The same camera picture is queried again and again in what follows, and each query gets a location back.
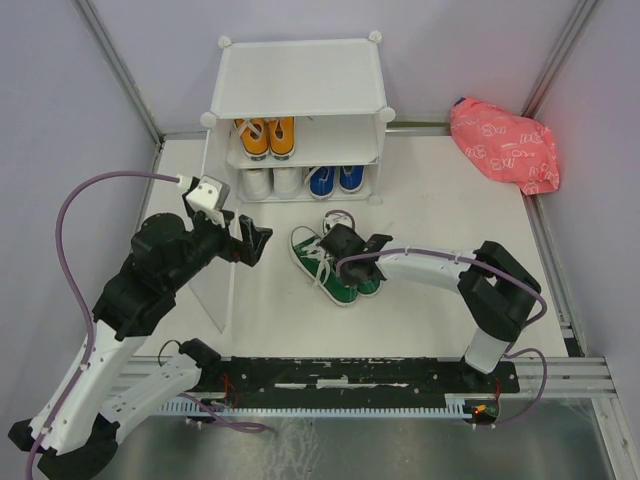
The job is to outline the green canvas sneaker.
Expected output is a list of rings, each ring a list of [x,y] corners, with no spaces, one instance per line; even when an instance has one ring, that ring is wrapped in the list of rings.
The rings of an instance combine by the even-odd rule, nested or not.
[[[333,257],[320,245],[321,237],[307,226],[295,227],[289,235],[293,262],[313,280],[334,304],[347,307],[355,303],[358,292],[338,279]]]
[[[360,295],[371,297],[379,291],[380,286],[381,282],[379,280],[368,280],[367,282],[360,284],[357,287],[357,290]]]

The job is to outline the white leather sneaker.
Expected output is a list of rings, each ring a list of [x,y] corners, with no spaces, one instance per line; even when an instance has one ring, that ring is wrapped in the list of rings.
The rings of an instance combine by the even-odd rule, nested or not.
[[[269,169],[247,169],[242,172],[242,187],[247,199],[262,201],[272,192]]]
[[[275,168],[273,170],[274,195],[281,200],[295,199],[303,185],[300,168]]]

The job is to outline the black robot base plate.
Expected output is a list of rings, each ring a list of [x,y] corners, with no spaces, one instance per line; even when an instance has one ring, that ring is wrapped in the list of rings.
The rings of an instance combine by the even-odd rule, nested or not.
[[[520,385],[511,362],[482,374],[461,360],[428,357],[230,357],[206,368],[193,390],[229,393],[237,407],[417,406],[448,394],[514,394]]]

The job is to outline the orange canvas sneaker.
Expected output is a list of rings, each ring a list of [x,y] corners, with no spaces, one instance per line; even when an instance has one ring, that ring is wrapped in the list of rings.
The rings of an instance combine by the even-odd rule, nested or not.
[[[266,122],[261,118],[235,119],[234,127],[245,155],[253,161],[264,160],[270,149]]]
[[[289,159],[295,151],[296,124],[294,117],[280,117],[268,122],[269,146],[272,156],[278,160]]]

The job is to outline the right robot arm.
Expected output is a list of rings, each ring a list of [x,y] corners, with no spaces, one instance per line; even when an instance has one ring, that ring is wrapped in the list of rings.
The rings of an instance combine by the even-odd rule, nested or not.
[[[472,391],[494,381],[499,361],[548,309],[539,282],[494,241],[474,250],[443,250],[385,234],[364,240],[354,229],[338,224],[321,238],[320,246],[347,285],[403,280],[460,295],[476,325],[458,368],[460,382]]]

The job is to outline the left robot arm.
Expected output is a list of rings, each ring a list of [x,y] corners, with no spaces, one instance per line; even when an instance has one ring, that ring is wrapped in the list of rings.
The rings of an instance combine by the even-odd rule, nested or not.
[[[229,231],[233,213],[220,225],[205,213],[193,228],[181,217],[147,218],[131,239],[131,252],[107,282],[90,319],[93,331],[68,374],[41,413],[15,423],[9,439],[49,479],[91,479],[113,459],[119,445],[142,421],[189,390],[209,390],[224,373],[218,352],[199,339],[184,342],[177,355],[118,399],[107,398],[128,363],[175,307],[176,294],[215,258],[255,266],[273,235],[239,218],[241,238]]]

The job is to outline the blue canvas sneaker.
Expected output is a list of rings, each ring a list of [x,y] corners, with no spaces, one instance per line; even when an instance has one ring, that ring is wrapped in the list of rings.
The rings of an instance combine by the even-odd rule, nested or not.
[[[328,166],[313,167],[306,177],[310,195],[316,200],[330,198],[335,189],[335,168]]]
[[[364,166],[353,165],[339,167],[339,186],[344,193],[355,194],[359,192],[364,185],[364,180]]]

